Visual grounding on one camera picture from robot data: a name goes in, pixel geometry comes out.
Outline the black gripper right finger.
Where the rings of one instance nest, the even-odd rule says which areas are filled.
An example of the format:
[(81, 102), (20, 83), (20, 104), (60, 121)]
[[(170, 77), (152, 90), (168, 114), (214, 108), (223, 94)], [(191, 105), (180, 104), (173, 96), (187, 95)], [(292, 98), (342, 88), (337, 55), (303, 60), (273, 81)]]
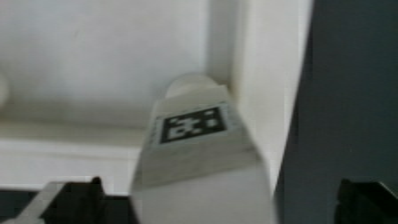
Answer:
[(398, 183), (342, 180), (335, 224), (398, 224)]

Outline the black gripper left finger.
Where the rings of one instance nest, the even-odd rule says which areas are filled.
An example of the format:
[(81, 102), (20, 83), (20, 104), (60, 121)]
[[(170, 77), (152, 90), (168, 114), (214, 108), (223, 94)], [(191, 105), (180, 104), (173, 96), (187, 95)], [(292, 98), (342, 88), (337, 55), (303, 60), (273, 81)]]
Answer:
[(0, 224), (106, 224), (106, 196), (100, 177), (51, 182), (20, 214)]

